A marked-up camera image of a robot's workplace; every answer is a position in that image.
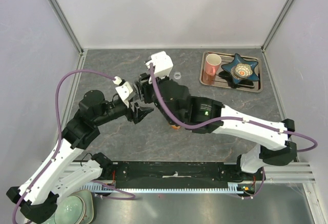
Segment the gray stone surface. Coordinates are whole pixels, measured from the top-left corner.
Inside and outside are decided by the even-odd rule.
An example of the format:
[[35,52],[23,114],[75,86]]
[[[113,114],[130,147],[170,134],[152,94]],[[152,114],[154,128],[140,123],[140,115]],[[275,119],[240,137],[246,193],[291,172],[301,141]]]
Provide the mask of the gray stone surface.
[[[93,69],[129,81],[146,72],[144,61],[160,49],[89,50],[84,69]],[[182,85],[189,87],[194,96],[212,98],[248,115],[261,119],[280,121],[268,72],[263,63],[263,86],[261,93],[209,87],[199,82],[200,64],[204,51],[239,53],[263,60],[259,49],[165,49],[172,58],[171,72],[181,72]],[[82,74],[75,97],[72,115],[84,93],[101,90],[107,100],[115,94],[111,80],[94,74]],[[137,125],[125,117],[100,127],[101,135],[85,153],[103,152],[112,160],[163,160],[163,161],[235,161],[237,156],[251,150],[255,143],[224,134],[193,134],[180,129],[173,130],[155,109]]]

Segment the star-shaped dish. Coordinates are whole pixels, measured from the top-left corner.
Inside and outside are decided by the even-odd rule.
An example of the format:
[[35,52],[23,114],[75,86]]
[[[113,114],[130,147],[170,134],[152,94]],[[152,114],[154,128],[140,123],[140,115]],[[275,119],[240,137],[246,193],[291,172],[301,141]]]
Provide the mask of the star-shaped dish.
[[258,65],[258,61],[246,61],[238,53],[235,54],[235,58],[231,63],[222,65],[222,69],[228,72],[234,84],[238,84],[244,79],[252,82],[258,82],[260,79],[255,74],[255,67]]

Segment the mug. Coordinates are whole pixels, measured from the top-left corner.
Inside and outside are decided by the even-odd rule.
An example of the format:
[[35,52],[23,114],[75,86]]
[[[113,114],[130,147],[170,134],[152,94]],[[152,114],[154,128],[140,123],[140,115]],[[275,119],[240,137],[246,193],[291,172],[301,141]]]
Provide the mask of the mug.
[[218,71],[222,62],[221,57],[218,54],[208,54],[205,61],[205,72],[208,75],[214,76]]

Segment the black cable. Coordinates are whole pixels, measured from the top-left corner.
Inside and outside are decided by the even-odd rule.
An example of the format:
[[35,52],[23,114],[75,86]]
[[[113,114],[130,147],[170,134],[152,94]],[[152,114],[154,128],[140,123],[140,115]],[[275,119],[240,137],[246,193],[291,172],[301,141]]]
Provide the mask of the black cable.
[[83,159],[86,158],[86,156],[87,156],[88,154],[91,155],[91,157],[93,157],[93,155],[92,155],[91,153],[87,153],[87,154],[85,154],[84,157],[82,158],[82,160],[80,161],[81,167],[82,167],[82,161],[83,161]]

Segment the white panel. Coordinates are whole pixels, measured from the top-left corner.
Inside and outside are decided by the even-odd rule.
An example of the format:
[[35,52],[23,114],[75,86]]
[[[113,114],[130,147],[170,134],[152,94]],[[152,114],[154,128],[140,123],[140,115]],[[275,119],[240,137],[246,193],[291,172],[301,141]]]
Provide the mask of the white panel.
[[[267,50],[288,118],[319,142],[301,153],[308,160],[328,207],[328,0],[296,0]],[[310,144],[294,138],[300,148]]]
[[[75,50],[47,0],[0,0],[0,216],[11,223],[6,197],[54,146],[55,89],[76,68]],[[70,82],[60,92],[66,104]]]
[[260,46],[286,0],[58,0],[85,48]]

